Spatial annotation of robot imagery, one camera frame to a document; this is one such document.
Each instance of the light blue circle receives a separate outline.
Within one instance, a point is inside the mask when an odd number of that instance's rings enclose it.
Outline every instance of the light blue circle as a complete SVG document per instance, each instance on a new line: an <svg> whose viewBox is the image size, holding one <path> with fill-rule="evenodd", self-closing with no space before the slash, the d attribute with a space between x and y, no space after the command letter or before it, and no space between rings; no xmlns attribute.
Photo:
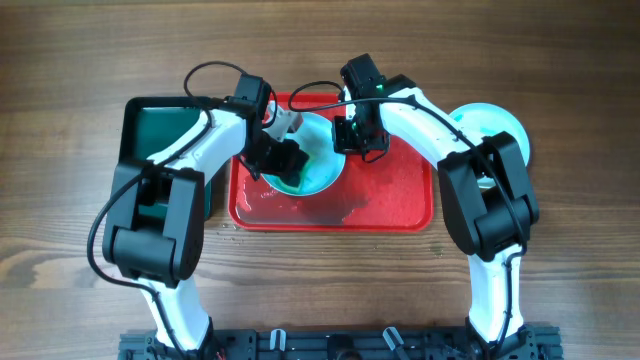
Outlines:
<svg viewBox="0 0 640 360"><path fill-rule="evenodd" d="M525 166L529 165L531 157L529 137L518 119L507 110L493 104L473 103L453 110L449 116L460 126L479 131L487 136L493 136L502 131L508 132L518 142ZM478 184L480 187L489 188L495 183L492 179L483 177L478 180Z"/></svg>
<svg viewBox="0 0 640 360"><path fill-rule="evenodd" d="M309 155L300 172L300 185L294 188L276 175L262 175L272 188L291 196L309 196L325 190L338 179L346 161L344 154L333 151L331 121L314 113L302 113L302 118L300 128L285 135Z"/></svg>

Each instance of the brown background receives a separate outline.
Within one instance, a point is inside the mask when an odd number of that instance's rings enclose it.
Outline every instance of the brown background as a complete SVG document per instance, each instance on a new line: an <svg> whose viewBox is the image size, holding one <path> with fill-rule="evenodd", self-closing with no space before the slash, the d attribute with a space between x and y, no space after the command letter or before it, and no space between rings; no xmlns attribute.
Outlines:
<svg viewBox="0 0 640 360"><path fill-rule="evenodd" d="M522 312L561 327L567 359L640 358L637 2L43 2L0 8L0 358L113 359L118 334L153 326L137 291L85 259L128 99L180 94L211 59L291 91L363 52L445 111L486 101L524 123L541 220ZM226 95L236 77L207 70L194 88ZM218 328L461 325L467 261L439 198L436 214L413 235L302 240L235 230L220 211L203 304Z"/></svg>

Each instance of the red border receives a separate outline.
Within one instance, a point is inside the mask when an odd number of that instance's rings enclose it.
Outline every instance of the red border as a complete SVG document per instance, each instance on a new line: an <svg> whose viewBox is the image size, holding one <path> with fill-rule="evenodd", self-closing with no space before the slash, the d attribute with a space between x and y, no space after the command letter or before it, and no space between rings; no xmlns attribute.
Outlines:
<svg viewBox="0 0 640 360"><path fill-rule="evenodd" d="M280 102L288 101L289 93L278 93ZM324 102L332 103L336 101L335 94L310 93L296 95L296 102ZM236 211L236 199L238 195L238 167L240 162L234 157L231 161L231 177L229 179L229 216L238 226L251 231L313 231L313 232L385 232L385 233L413 233L418 232L433 219L433 186L431 178L431 165L425 160L422 164L424 173L425 203L431 209L419 223L413 226L360 226L360 225L284 225L284 224L251 224L240 220Z"/></svg>

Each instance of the red surface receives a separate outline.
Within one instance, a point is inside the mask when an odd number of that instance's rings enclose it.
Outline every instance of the red surface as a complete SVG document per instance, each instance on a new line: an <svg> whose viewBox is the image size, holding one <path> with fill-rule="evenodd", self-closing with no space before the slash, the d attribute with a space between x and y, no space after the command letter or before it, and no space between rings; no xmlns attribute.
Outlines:
<svg viewBox="0 0 640 360"><path fill-rule="evenodd" d="M278 100L286 108L289 94L278 94ZM333 94L300 94L296 100L299 107L338 101ZM317 113L333 120L344 115L344 107ZM229 214L249 230L416 232L433 217L431 165L396 137L373 164L348 156L338 180L316 195L289 196L262 178L253 181L235 158L229 189Z"/></svg>

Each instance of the brown floor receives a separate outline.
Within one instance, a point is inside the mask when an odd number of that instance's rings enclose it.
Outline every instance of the brown floor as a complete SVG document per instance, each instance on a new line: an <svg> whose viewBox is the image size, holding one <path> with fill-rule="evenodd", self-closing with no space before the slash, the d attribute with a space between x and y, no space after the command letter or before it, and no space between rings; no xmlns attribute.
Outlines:
<svg viewBox="0 0 640 360"><path fill-rule="evenodd" d="M138 292L85 259L128 99L181 94L210 59L291 91L338 80L363 52L445 111L485 101L519 117L541 208L525 318L560 326L567 359L640 358L637 2L28 3L0 8L0 358L112 359L118 334L153 325ZM226 95L236 76L208 70L194 87ZM439 198L414 235L302 241L230 224L224 211L207 222L197 272L218 328L461 325L468 312Z"/></svg>

